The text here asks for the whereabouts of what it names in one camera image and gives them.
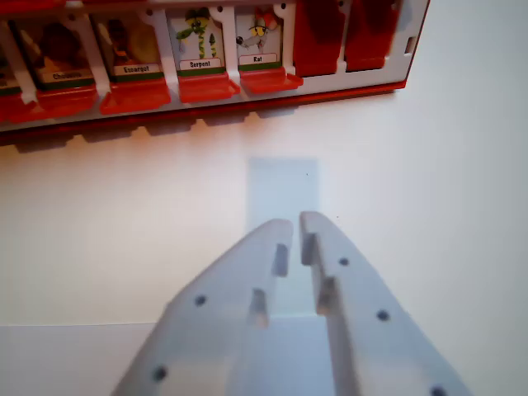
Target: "escargot card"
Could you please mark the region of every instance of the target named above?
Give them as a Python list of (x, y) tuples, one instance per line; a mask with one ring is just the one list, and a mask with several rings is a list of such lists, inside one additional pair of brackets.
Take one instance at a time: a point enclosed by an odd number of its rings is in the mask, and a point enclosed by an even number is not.
[(163, 77), (155, 30), (137, 12), (93, 14), (91, 19), (111, 81)]

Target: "red plastic slot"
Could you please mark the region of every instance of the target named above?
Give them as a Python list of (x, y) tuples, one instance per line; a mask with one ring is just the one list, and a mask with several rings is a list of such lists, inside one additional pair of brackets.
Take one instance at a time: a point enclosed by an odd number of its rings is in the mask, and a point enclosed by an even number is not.
[(92, 85), (49, 92), (38, 91), (36, 97), (38, 102), (17, 107), (7, 119), (19, 123), (72, 116), (93, 107), (97, 100), (97, 90)]
[(82, 2), (85, 2), (85, 3), (93, 3), (93, 2), (96, 2), (96, 3), (102, 3), (102, 2), (145, 2), (147, 0), (82, 0)]
[(171, 102), (165, 79), (118, 82), (111, 84), (102, 101), (101, 114), (130, 113), (132, 111), (156, 110)]
[(299, 0), (295, 9), (295, 74), (334, 74), (344, 30), (345, 15), (337, 0)]
[(15, 114), (30, 111), (35, 106), (35, 102), (25, 104), (20, 93), (0, 97), (0, 121), (5, 121)]
[(303, 85), (301, 77), (286, 74), (284, 68), (240, 72), (240, 80), (245, 88), (256, 94), (288, 91)]
[(240, 87), (229, 79), (227, 72), (180, 77), (179, 80), (181, 103), (219, 101), (240, 93)]
[(150, 122), (153, 120), (161, 121), (180, 120), (184, 118), (204, 118), (226, 114), (230, 111), (255, 111), (281, 106), (298, 106), (305, 103), (333, 101), (336, 99), (358, 97), (363, 95), (376, 95), (383, 92), (392, 92), (394, 89), (405, 88), (405, 83), (406, 81), (404, 80), (402, 82), (392, 82), (385, 85), (343, 89), (341, 91), (311, 93), (309, 95), (298, 95), (292, 97), (276, 97), (263, 101), (243, 101), (240, 103), (228, 103), (217, 106), (197, 107), (173, 111), (157, 111), (155, 113), (122, 115), (99, 120), (95, 119), (79, 122), (68, 122), (66, 124), (58, 125), (37, 126), (26, 128), (24, 130), (6, 130), (0, 134), (0, 146), (22, 143), (25, 141), (30, 141), (31, 139), (39, 137), (42, 138), (45, 136), (79, 134), (85, 130), (96, 130), (97, 128), (102, 127), (140, 125), (140, 123)]
[(65, 3), (66, 0), (0, 0), (0, 14), (49, 10)]
[(346, 70), (383, 68), (402, 0), (354, 0), (346, 33)]

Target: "screw hole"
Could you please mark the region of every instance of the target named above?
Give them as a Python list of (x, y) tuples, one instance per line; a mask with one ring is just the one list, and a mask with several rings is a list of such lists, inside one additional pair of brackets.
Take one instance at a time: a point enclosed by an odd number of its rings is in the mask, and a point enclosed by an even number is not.
[(155, 382), (161, 382), (165, 379), (167, 376), (167, 369), (164, 366), (159, 366), (156, 370), (154, 370), (152, 377)]
[(387, 322), (389, 319), (390, 319), (390, 315), (387, 311), (385, 311), (384, 309), (381, 309), (380, 311), (378, 311), (378, 313), (376, 314), (376, 316), (378, 317), (378, 319), (382, 322)]
[(207, 301), (207, 297), (204, 295), (199, 295), (195, 298), (195, 304), (197, 307), (201, 307), (203, 304), (205, 304), (205, 301)]
[(414, 52), (414, 48), (416, 47), (416, 41), (416, 36), (409, 37), (409, 40), (407, 40), (407, 47), (405, 47), (405, 54), (412, 54)]
[(447, 396), (447, 392), (441, 386), (435, 386), (431, 389), (431, 396)]

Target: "red compartment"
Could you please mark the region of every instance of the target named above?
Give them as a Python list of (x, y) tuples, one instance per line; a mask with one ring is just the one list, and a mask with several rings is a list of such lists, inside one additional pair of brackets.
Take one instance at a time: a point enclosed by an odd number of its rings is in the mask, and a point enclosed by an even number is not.
[(89, 3), (104, 3), (104, 2), (145, 2), (147, 0), (82, 0), (82, 2), (85, 2), (86, 4)]
[(65, 3), (66, 0), (0, 0), (0, 14), (48, 10)]
[(337, 0), (299, 0), (295, 10), (294, 62), (300, 77), (333, 74), (345, 30)]
[(5, 121), (10, 116), (30, 111), (35, 106), (35, 102), (25, 104), (20, 93), (0, 97), (0, 121)]
[(155, 110), (171, 102), (165, 79), (111, 84), (100, 106), (101, 114)]
[(245, 88), (256, 94), (288, 91), (303, 85), (301, 77), (286, 74), (284, 68), (240, 72), (240, 80)]
[(181, 103), (219, 101), (240, 93), (240, 87), (227, 72), (205, 76), (179, 77)]
[(383, 68), (402, 0), (354, 0), (346, 33), (346, 70)]
[(38, 91), (36, 97), (38, 102), (23, 106), (18, 102), (16, 110), (9, 114), (7, 119), (19, 123), (72, 116), (93, 107), (97, 100), (97, 90), (91, 85), (48, 92)]

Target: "red plastic tray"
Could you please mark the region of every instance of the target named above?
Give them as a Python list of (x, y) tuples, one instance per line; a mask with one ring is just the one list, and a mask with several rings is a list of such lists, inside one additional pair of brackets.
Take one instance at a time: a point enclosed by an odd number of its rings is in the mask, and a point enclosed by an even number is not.
[(16, 108), (7, 119), (19, 123), (72, 116), (93, 107), (97, 100), (97, 90), (92, 85), (49, 92), (38, 91), (36, 97), (37, 102), (24, 106), (20, 106), (20, 102), (15, 101)]
[(100, 120), (86, 120), (70, 122), (67, 124), (38, 126), (25, 130), (10, 130), (0, 134), (0, 146), (6, 144), (17, 144), (30, 141), (31, 139), (44, 138), (46, 136), (59, 137), (71, 136), (72, 134), (83, 133), (86, 130), (96, 130), (98, 128), (123, 127), (124, 125), (144, 125), (149, 121), (177, 120), (189, 118), (204, 118), (222, 115), (230, 111), (258, 111), (273, 107), (298, 106), (302, 103), (315, 103), (318, 101), (331, 101), (361, 95), (374, 95), (381, 92), (390, 92), (394, 89), (405, 87), (405, 81), (393, 82), (390, 84), (344, 89), (342, 91), (320, 92), (309, 95), (295, 97), (277, 97), (264, 101), (248, 101), (241, 103), (229, 103), (218, 106), (208, 106), (191, 109), (181, 109), (174, 111), (158, 111), (155, 113), (145, 113), (137, 115), (123, 115), (115, 118), (105, 118)]
[(0, 0), (0, 14), (64, 7), (66, 0)]
[(256, 94), (288, 91), (303, 85), (301, 77), (286, 74), (284, 68), (240, 72), (240, 80), (245, 88)]
[(8, 120), (9, 116), (15, 114), (30, 111), (35, 106), (35, 102), (25, 104), (21, 99), (20, 93), (0, 97), (0, 121)]
[(155, 110), (171, 102), (165, 79), (111, 84), (100, 106), (101, 114)]
[(180, 77), (180, 101), (219, 101), (240, 93), (240, 87), (229, 79), (227, 72), (205, 76)]

